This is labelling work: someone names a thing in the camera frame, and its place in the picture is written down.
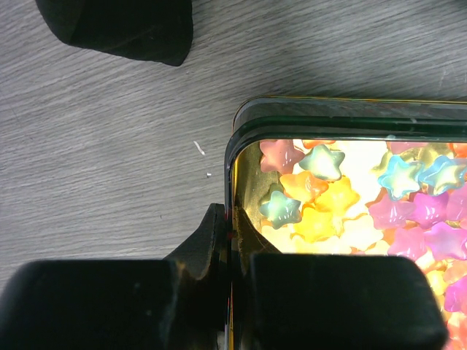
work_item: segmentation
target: gray tabletop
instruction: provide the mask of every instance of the gray tabletop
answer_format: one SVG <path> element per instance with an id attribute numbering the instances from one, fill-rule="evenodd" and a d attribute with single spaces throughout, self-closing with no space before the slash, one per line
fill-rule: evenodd
<path id="1" fill-rule="evenodd" d="M 467 96 L 462 0 L 194 0 L 180 68 L 67 47 L 31 0 L 1 8 L 0 289 L 33 259 L 169 253 L 223 202 L 250 97 Z"/>

